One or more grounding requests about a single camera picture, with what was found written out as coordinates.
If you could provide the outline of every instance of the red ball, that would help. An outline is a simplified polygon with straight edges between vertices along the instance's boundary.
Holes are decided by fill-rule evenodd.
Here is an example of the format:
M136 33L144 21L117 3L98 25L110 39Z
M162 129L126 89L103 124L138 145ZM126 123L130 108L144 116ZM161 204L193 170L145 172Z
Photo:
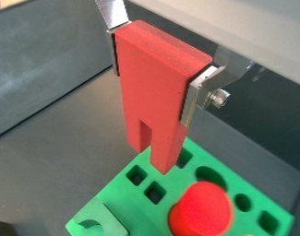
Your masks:
M233 208L225 190L209 182L194 183L169 213L176 236L223 235L233 221Z

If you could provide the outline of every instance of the screw head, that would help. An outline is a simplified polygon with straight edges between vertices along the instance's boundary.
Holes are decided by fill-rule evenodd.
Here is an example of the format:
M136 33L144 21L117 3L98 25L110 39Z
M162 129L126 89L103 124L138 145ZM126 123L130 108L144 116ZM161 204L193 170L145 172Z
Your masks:
M216 108L220 109L227 104L227 102L229 100L229 96L231 96L231 94L225 90L217 89L211 94L211 104Z

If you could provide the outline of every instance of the green shape sorter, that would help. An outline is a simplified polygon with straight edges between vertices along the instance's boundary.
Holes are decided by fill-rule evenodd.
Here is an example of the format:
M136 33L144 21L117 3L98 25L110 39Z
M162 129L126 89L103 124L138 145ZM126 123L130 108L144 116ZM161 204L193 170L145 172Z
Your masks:
M98 199L129 231L129 235L172 235L168 226L169 210L178 202L185 189L197 181L219 184L229 195L235 218L225 236L285 236L289 234L293 222L291 213L189 138L184 142L178 164L166 175L162 175L150 165L150 149L148 148L79 213L85 212L90 220L89 214L90 216L95 214L91 202ZM78 224L75 217L66 226L71 236L118 236L103 232L91 234Z

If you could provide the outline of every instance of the metal bracket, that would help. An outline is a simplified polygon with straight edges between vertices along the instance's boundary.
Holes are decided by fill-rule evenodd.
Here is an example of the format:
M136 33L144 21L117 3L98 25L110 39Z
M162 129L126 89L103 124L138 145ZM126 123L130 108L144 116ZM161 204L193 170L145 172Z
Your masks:
M255 64L223 46L217 47L213 62L220 67L212 65L193 80L186 91L181 117L182 125L186 127L197 106L205 109L209 104L217 108L225 105L229 93L221 88L236 81Z
M118 70L118 56L117 56L117 46L116 46L116 30L121 27L129 25L132 21L128 21L125 24L109 29L106 31L106 41L110 47L110 56L112 56L112 63L114 68L114 74L120 77L120 70Z

